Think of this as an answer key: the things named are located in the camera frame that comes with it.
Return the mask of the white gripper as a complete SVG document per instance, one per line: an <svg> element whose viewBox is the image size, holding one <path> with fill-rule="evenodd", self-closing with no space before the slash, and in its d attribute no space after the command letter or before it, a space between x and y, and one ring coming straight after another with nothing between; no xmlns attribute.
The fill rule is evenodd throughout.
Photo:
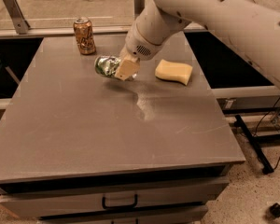
<svg viewBox="0 0 280 224"><path fill-rule="evenodd" d="M140 69L140 62L151 60L162 48L164 42L161 26L152 21L136 21L125 38L125 45L119 56L115 77L127 80Z"/></svg>

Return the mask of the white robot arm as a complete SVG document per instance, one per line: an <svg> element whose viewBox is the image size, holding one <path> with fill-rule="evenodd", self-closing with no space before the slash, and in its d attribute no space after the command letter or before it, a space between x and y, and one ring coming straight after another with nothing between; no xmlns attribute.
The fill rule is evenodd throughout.
<svg viewBox="0 0 280 224"><path fill-rule="evenodd" d="M133 22L115 77L136 74L173 34L196 22L280 89L280 12L246 0L150 0Z"/></svg>

